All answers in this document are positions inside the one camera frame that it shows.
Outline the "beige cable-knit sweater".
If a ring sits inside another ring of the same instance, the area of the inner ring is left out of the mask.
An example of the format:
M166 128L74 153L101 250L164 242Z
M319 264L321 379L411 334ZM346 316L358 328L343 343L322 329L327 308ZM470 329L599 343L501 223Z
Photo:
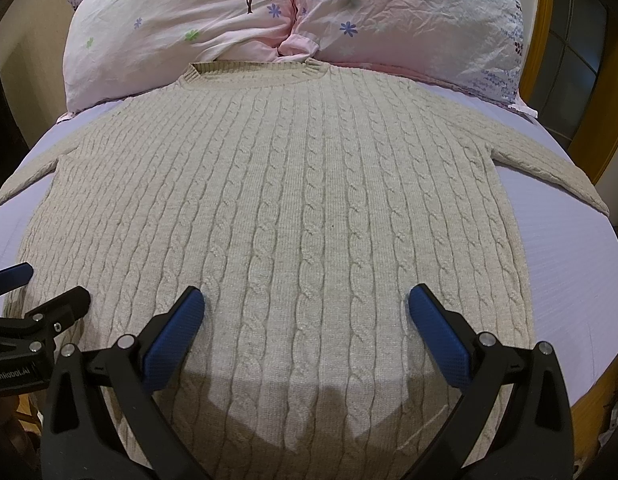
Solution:
M198 287L205 322L159 399L223 479L397 479L458 396L406 313L427 285L475 330L534 344L529 275L498 162L595 209L588 177L413 81L326 63L196 64L17 170L51 187L18 252L22 315L80 285L84 350Z

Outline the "left floral pink pillow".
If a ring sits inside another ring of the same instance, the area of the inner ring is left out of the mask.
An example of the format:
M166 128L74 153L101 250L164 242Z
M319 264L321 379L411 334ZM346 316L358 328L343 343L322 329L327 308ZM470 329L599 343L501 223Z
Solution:
M217 60L271 62L294 0L82 0L62 59L66 109L134 96Z

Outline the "right pink white pillow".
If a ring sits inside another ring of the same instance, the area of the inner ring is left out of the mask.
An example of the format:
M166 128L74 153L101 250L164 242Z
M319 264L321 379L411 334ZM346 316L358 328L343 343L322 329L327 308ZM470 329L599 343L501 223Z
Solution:
M520 0L296 0L281 55L361 67L523 110Z

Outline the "wooden bed frame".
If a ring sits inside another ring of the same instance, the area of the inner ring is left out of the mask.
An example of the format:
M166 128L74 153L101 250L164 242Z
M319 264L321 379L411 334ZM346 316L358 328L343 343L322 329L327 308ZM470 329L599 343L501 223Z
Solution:
M618 21L618 0L601 0L601 2ZM542 11L552 10L552 0L522 0L522 10L524 10L526 46L520 94L522 99L531 106L530 99L542 64L546 36L548 36L548 22L551 21L550 18L541 18L540 14ZM536 119L540 122L539 112ZM581 169L569 155L568 157L574 166ZM607 211L602 212L602 214L606 214L609 221L612 222L612 228L618 237L618 150L604 171L601 180L592 183L607 205ZM579 467L589 466L594 459L598 448L598 437L606 422L617 376L618 354L587 394L582 396L574 406L571 405L569 400L572 421L574 422L574 455Z

